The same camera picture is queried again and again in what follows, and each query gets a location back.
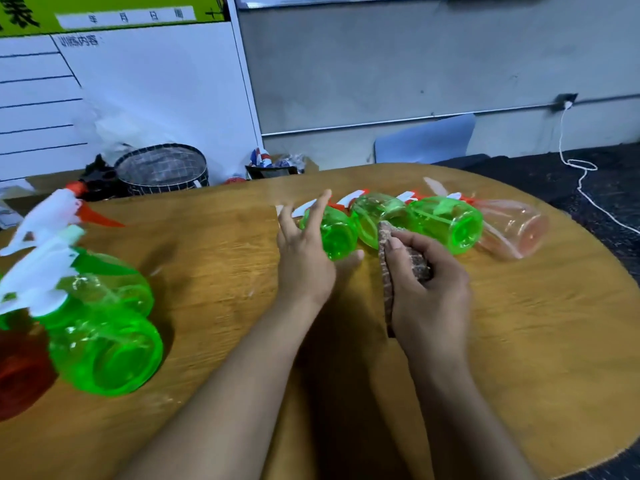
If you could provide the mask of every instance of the oval tabletop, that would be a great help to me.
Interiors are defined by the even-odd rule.
[[[81,244],[147,275],[156,295],[150,319],[168,355],[133,394],[99,397],[58,381],[0,423],[3,478],[110,478],[187,402],[275,295],[274,205],[302,204],[324,188],[338,198],[359,188],[426,191],[425,176],[450,191],[532,203],[550,217],[547,240],[530,258],[459,256],[475,293],[473,375],[537,471],[558,476],[629,446],[640,433],[640,292],[617,259],[564,213],[508,185],[455,169],[378,164],[92,204],[127,227],[90,225]],[[15,259],[2,258],[0,271]],[[381,291],[369,251],[303,345],[266,478],[432,478]]]

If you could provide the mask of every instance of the wire mesh basket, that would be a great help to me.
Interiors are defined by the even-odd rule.
[[[209,186],[204,155],[186,144],[166,143],[141,148],[123,155],[114,168],[130,195]]]

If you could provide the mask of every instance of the white power cord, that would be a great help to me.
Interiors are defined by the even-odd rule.
[[[584,172],[582,176],[578,179],[578,186],[576,190],[578,190],[578,192],[580,192],[580,195],[582,195],[585,199],[587,199],[587,201],[589,201],[589,203],[592,206],[594,206],[596,209],[600,210],[601,212],[604,212],[613,222],[618,224],[620,227],[624,227],[625,229],[629,229],[630,231],[640,235],[640,230],[634,229],[633,227],[629,227],[626,224],[622,224],[622,222],[620,222],[617,218],[615,218],[612,213],[608,212],[607,210],[604,210],[601,206],[599,206],[596,202],[594,202],[591,197],[589,197],[586,193],[584,193],[584,190],[582,190],[582,181],[584,180],[584,177],[586,177],[590,171],[597,171],[598,170],[597,165],[585,160],[576,160],[574,158],[569,158],[569,160],[564,159],[564,154],[562,153],[562,137],[564,134],[564,115],[566,114],[567,110],[571,108],[571,106],[573,106],[573,103],[571,101],[564,102],[564,111],[562,112],[562,116],[560,117],[560,142],[558,143],[558,150],[560,152],[560,160],[562,160],[562,163],[573,168],[579,168]]]

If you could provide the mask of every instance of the forearm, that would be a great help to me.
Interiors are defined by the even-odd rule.
[[[276,303],[120,478],[258,479],[316,313],[304,302]]]
[[[442,415],[437,422],[452,428],[452,431],[444,432],[445,436],[451,444],[459,444],[464,448],[477,478],[537,479],[506,428],[478,391],[466,365],[453,367],[445,373],[433,373],[420,361],[410,361],[410,364],[425,424],[428,428],[429,423],[433,424],[433,419],[427,418],[429,412],[437,411]],[[441,480],[437,476],[438,469],[446,472],[444,478],[460,469],[460,465],[452,467],[441,464],[439,467],[434,468],[438,480]]]

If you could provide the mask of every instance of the brown cloth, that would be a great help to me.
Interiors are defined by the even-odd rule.
[[[389,338],[394,338],[396,336],[394,329],[391,326],[391,312],[394,307],[394,284],[391,280],[391,273],[389,273],[389,268],[387,266],[385,245],[389,238],[391,238],[391,232],[395,230],[401,229],[393,227],[387,221],[381,221],[380,224],[378,224],[378,256],[380,258],[380,266],[382,267],[383,295],[385,299],[385,322],[387,323],[387,336],[389,336]],[[424,256],[415,249],[407,246],[406,250],[409,252],[409,256],[411,257],[413,275],[415,276],[415,279],[417,279],[421,285],[424,285],[433,277],[431,265],[428,263],[427,259],[425,259]]]

